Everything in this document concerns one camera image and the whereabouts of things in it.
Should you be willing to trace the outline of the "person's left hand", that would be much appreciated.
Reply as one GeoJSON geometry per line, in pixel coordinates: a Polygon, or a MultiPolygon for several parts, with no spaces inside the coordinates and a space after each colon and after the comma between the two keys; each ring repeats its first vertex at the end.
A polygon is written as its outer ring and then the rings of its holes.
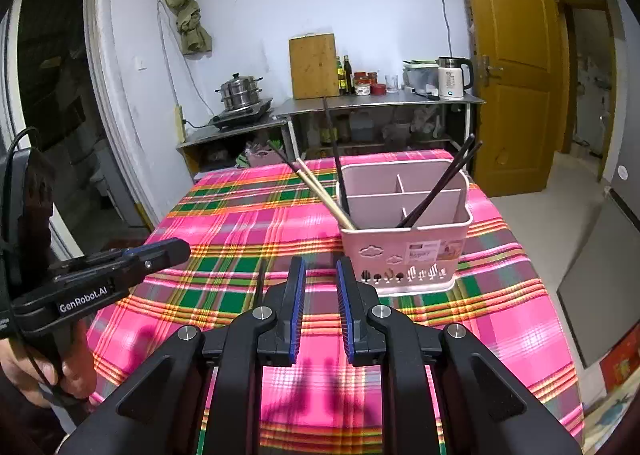
{"type": "Polygon", "coordinates": [[[96,370],[84,322],[74,326],[72,345],[62,360],[62,380],[58,380],[58,373],[48,359],[34,349],[26,349],[16,339],[1,340],[1,369],[30,403],[44,409],[51,407],[40,389],[45,380],[79,400],[90,397],[96,389],[96,370]]]}

